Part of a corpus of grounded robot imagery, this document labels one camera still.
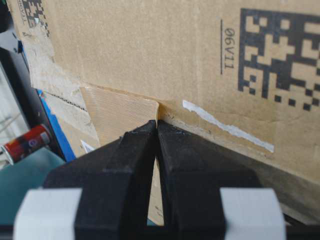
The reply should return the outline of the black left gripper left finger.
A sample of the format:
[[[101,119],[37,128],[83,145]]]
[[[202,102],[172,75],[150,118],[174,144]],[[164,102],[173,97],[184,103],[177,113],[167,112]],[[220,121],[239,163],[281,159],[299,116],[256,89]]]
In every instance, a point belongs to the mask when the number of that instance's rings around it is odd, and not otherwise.
[[[52,170],[45,189],[80,188],[78,240],[139,240],[147,225],[157,125],[154,120]]]

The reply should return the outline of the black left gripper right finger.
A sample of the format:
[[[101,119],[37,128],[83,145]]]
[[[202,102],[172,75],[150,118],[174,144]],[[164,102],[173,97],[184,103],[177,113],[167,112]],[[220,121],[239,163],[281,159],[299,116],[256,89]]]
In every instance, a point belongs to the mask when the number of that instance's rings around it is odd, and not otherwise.
[[[178,240],[222,240],[227,223],[220,188],[260,188],[256,173],[208,140],[157,123],[164,224]]]

